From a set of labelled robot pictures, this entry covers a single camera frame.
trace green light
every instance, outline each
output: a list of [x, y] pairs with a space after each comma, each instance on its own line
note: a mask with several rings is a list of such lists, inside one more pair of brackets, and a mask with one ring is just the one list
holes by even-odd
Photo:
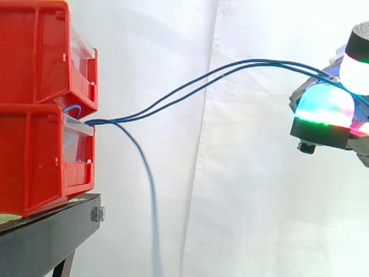
[[317, 84], [302, 96], [295, 116], [306, 121], [349, 128], [355, 103], [342, 89], [327, 84]]

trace plastic container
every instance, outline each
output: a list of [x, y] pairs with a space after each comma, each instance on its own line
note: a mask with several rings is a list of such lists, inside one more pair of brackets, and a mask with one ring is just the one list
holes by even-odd
[[0, 104], [0, 214], [29, 216], [94, 186], [95, 129], [53, 104]]
[[0, 0], [0, 103], [97, 110], [97, 51], [64, 1]]

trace white fabric backdrop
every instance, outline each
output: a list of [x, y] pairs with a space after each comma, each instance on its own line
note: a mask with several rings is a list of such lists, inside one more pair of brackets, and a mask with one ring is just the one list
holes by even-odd
[[[369, 19], [361, 0], [69, 2], [100, 51], [97, 116], [108, 118], [143, 109], [209, 63], [276, 58], [323, 67], [352, 25]], [[165, 276], [368, 274], [369, 170], [353, 153], [295, 149], [288, 96], [304, 80], [251, 69], [207, 90], [202, 127], [203, 93], [127, 125], [155, 175]], [[77, 251], [72, 276], [150, 276], [140, 157], [104, 126], [96, 161], [107, 218]]]
[[[211, 68], [251, 57], [325, 66], [369, 20], [369, 4], [338, 2], [220, 0]], [[250, 69], [208, 89], [183, 277], [369, 274], [369, 170], [353, 153], [295, 149], [288, 96], [303, 80]]]

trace blue wire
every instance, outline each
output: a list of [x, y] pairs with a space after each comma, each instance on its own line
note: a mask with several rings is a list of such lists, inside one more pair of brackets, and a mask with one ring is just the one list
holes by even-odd
[[66, 107], [64, 110], [63, 110], [63, 113], [67, 114], [69, 111], [72, 111], [72, 110], [78, 110], [78, 113], [76, 115], [76, 118], [80, 117], [81, 115], [81, 112], [82, 112], [82, 108], [80, 105], [71, 105], [69, 107]]
[[164, 97], [160, 98], [158, 101], [156, 101], [155, 103], [153, 103], [151, 106], [147, 107], [146, 109], [138, 112], [138, 113], [135, 113], [135, 114], [132, 114], [132, 115], [129, 115], [129, 116], [126, 116], [126, 117], [122, 117], [122, 118], [117, 118], [119, 120], [123, 120], [123, 119], [129, 119], [129, 118], [134, 118], [136, 116], [139, 116], [141, 114], [144, 114], [145, 112], [151, 110], [152, 108], [154, 108], [155, 106], [157, 106], [159, 103], [161, 103], [162, 101], [166, 100], [167, 98], [169, 98], [170, 96], [172, 96], [173, 94], [183, 90], [184, 88], [187, 88], [189, 87], [190, 85], [192, 84], [195, 84], [207, 77], [209, 77], [210, 75], [214, 74], [214, 73], [217, 73], [219, 71], [222, 71], [226, 68], [230, 68], [230, 67], [233, 67], [233, 66], [236, 66], [236, 65], [241, 65], [241, 64], [244, 64], [244, 63], [252, 63], [252, 62], [266, 62], [266, 63], [280, 63], [280, 64], [286, 64], [286, 65], [293, 65], [293, 66], [300, 66], [302, 68], [306, 68], [308, 70], [312, 70], [312, 71], [315, 71], [317, 72], [318, 74], [320, 74], [322, 77], [331, 77], [330, 74], [320, 70], [320, 69], [317, 69], [317, 68], [314, 68], [312, 66], [308, 66], [308, 65], [304, 65], [303, 63], [299, 63], [299, 62], [291, 62], [291, 61], [278, 61], [278, 60], [273, 60], [273, 59], [245, 59], [245, 60], [241, 60], [241, 61], [237, 61], [237, 62], [232, 62], [232, 63], [229, 63], [227, 65], [224, 65], [224, 66], [221, 66], [217, 69], [214, 69], [210, 72], [208, 72], [207, 74], [204, 74], [184, 85], [182, 85], [181, 87], [175, 89], [174, 91], [168, 93], [167, 95], [165, 95]]
[[[330, 85], [333, 85], [337, 88], [341, 88], [347, 92], [349, 92], [353, 98], [356, 98], [358, 100], [360, 100], [361, 102], [364, 102], [368, 107], [369, 107], [369, 103], [368, 101], [366, 101], [362, 96], [360, 95], [357, 95], [357, 94], [354, 94], [352, 92], [350, 92], [349, 90], [347, 90], [341, 83], [337, 83], [335, 81], [332, 81], [332, 80], [329, 80], [329, 79], [326, 79], [322, 76], [319, 76], [319, 75], [316, 75], [316, 74], [313, 74], [313, 73], [310, 73], [310, 72], [307, 72], [307, 71], [304, 71], [304, 70], [301, 70], [301, 69], [298, 69], [298, 68], [294, 68], [292, 66], [288, 66], [288, 65], [283, 65], [283, 64], [279, 64], [279, 63], [253, 63], [251, 65], [244, 65], [244, 66], [240, 66], [238, 68], [235, 68], [235, 69], [232, 69], [224, 74], [222, 74], [221, 76], [218, 76], [217, 78], [213, 79], [212, 81], [200, 86], [199, 88], [195, 89], [194, 91], [188, 93], [187, 95], [173, 101], [173, 102], [170, 102], [166, 105], [164, 105], [163, 107], [160, 107], [150, 113], [147, 113], [143, 116], [140, 116], [140, 117], [134, 117], [134, 118], [128, 118], [128, 119], [125, 119], [125, 118], [117, 118], [117, 119], [112, 119], [112, 121], [116, 122], [116, 123], [125, 123], [125, 122], [132, 122], [132, 121], [137, 121], [137, 120], [141, 120], [141, 119], [144, 119], [144, 118], [147, 118], [147, 117], [150, 117], [151, 115], [153, 114], [156, 114], [158, 113], [159, 111], [165, 109], [165, 108], [168, 108], [172, 105], [175, 105], [183, 100], [185, 100], [186, 98], [190, 97], [191, 95], [203, 90], [204, 88], [210, 86], [211, 84], [221, 80], [222, 78], [226, 77], [226, 76], [229, 76], [230, 74], [233, 74], [233, 73], [236, 73], [240, 70], [243, 70], [243, 69], [247, 69], [247, 68], [254, 68], [254, 67], [265, 67], [265, 66], [271, 66], [271, 67], [277, 67], [277, 68], [284, 68], [284, 69], [288, 69], [288, 70], [291, 70], [291, 71], [294, 71], [294, 72], [298, 72], [298, 73], [301, 73], [301, 74], [304, 74], [304, 75], [307, 75], [309, 77], [312, 77], [312, 78], [315, 78], [317, 80], [320, 80], [320, 81], [323, 81], [325, 83], [328, 83]], [[87, 121], [86, 122], [87, 124], [90, 124], [90, 125], [103, 125], [103, 124], [106, 124], [106, 122], [103, 122], [101, 121], [100, 119], [93, 119], [93, 120], [90, 120], [90, 121]]]
[[123, 131], [128, 138], [133, 142], [133, 144], [137, 147], [142, 160], [145, 165], [146, 173], [149, 177], [150, 182], [150, 195], [151, 195], [151, 209], [152, 209], [152, 267], [153, 267], [153, 277], [162, 277], [163, 276], [163, 268], [161, 264], [161, 256], [160, 256], [160, 240], [159, 240], [159, 221], [157, 218], [157, 202], [156, 202], [156, 190], [154, 178], [149, 166], [149, 163], [146, 159], [146, 156], [137, 142], [137, 140], [122, 126], [117, 124], [114, 121], [107, 119], [100, 119], [104, 121], [106, 124], [113, 124], [118, 127], [121, 131]]
[[[137, 141], [132, 137], [132, 135], [122, 126], [120, 126], [119, 123], [124, 123], [124, 122], [131, 122], [131, 121], [136, 121], [136, 120], [140, 120], [140, 119], [144, 119], [146, 117], [149, 117], [155, 113], [158, 113], [159, 111], [168, 108], [172, 105], [175, 105], [183, 100], [185, 100], [186, 98], [190, 97], [191, 95], [201, 91], [202, 89], [210, 86], [211, 84], [221, 80], [222, 78], [229, 76], [230, 74], [236, 73], [240, 70], [243, 69], [247, 69], [247, 68], [253, 68], [253, 67], [260, 67], [260, 66], [272, 66], [272, 67], [278, 67], [278, 68], [284, 68], [284, 69], [288, 69], [294, 72], [298, 72], [301, 74], [305, 74], [307, 76], [310, 76], [312, 78], [315, 78], [317, 80], [326, 82], [330, 85], [333, 85], [337, 88], [341, 88], [347, 92], [349, 92], [352, 97], [359, 99], [360, 101], [364, 102], [367, 106], [369, 106], [369, 103], [360, 95], [356, 95], [352, 92], [350, 92], [349, 90], [347, 90], [341, 83], [337, 83], [334, 82], [332, 80], [327, 79], [327, 77], [331, 78], [331, 76], [329, 74], [327, 74], [326, 72], [323, 72], [319, 69], [314, 69], [310, 66], [307, 65], [303, 65], [301, 63], [294, 63], [294, 62], [288, 62], [288, 61], [272, 61], [272, 60], [265, 60], [265, 59], [249, 59], [249, 60], [245, 60], [245, 61], [239, 61], [239, 62], [234, 62], [234, 63], [230, 63], [228, 65], [222, 66], [218, 69], [215, 69], [199, 78], [196, 78], [195, 80], [188, 82], [187, 84], [177, 88], [176, 90], [170, 92], [169, 94], [165, 95], [164, 97], [162, 97], [161, 99], [159, 99], [157, 102], [155, 102], [154, 104], [152, 104], [151, 106], [149, 106], [148, 108], [140, 111], [139, 113], [130, 115], [128, 117], [122, 117], [122, 118], [117, 118], [117, 119], [113, 119], [113, 120], [107, 120], [107, 119], [93, 119], [93, 120], [89, 120], [86, 121], [87, 124], [89, 125], [104, 125], [104, 124], [113, 124], [115, 126], [117, 126], [120, 130], [122, 130], [123, 132], [126, 133], [126, 135], [130, 138], [130, 140], [135, 144], [135, 146], [138, 148], [140, 155], [142, 157], [142, 160], [144, 161], [144, 165], [146, 168], [146, 172], [147, 175], [149, 177], [149, 182], [150, 182], [150, 193], [151, 193], [151, 204], [152, 204], [152, 264], [153, 264], [153, 276], [154, 277], [161, 277], [163, 275], [163, 269], [162, 269], [162, 265], [161, 265], [161, 256], [160, 256], [160, 243], [159, 243], [159, 223], [158, 223], [158, 218], [157, 218], [157, 204], [156, 204], [156, 191], [155, 191], [155, 183], [153, 180], [153, 176], [150, 170], [150, 167], [148, 165], [148, 162], [146, 160], [146, 157], [142, 151], [142, 148], [140, 147], [140, 145], [137, 143]], [[231, 66], [235, 66], [235, 65], [239, 65], [242, 63], [249, 63], [249, 62], [256, 62], [254, 64], [251, 65], [244, 65], [244, 66], [240, 66], [238, 68], [235, 68], [233, 70], [230, 70], [226, 73], [224, 73], [221, 76], [216, 77], [215, 79], [213, 79], [212, 81], [200, 86], [199, 88], [193, 90], [192, 92], [188, 93], [187, 95], [174, 100], [171, 103], [168, 103], [166, 105], [164, 105], [161, 108], [158, 108], [148, 114], [145, 114], [143, 116], [137, 117], [149, 110], [151, 110], [153, 107], [157, 106], [159, 103], [161, 103], [162, 101], [166, 100], [168, 97], [172, 96], [173, 94], [175, 94], [176, 92], [182, 90], [183, 88], [188, 87], [191, 84], [196, 83], [197, 81], [200, 81], [208, 76], [210, 76], [211, 74], [214, 74], [216, 72], [219, 72], [225, 68], [231, 67]], [[300, 66], [306, 69], [310, 69], [312, 71], [316, 71], [318, 74], [313, 74], [298, 68], [294, 68], [292, 66], [288, 66], [288, 65], [292, 65], [292, 66]]]

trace transparent drawer front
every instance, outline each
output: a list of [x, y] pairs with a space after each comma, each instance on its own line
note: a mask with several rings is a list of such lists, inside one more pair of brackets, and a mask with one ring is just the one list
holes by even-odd
[[78, 26], [73, 20], [70, 26], [70, 47], [71, 59], [74, 63], [74, 67], [77, 68], [85, 78], [88, 78], [87, 61], [95, 58], [95, 51], [83, 34], [78, 30]]
[[63, 116], [64, 121], [64, 162], [77, 163], [87, 162], [86, 141], [93, 136], [93, 127], [74, 119], [68, 115]]

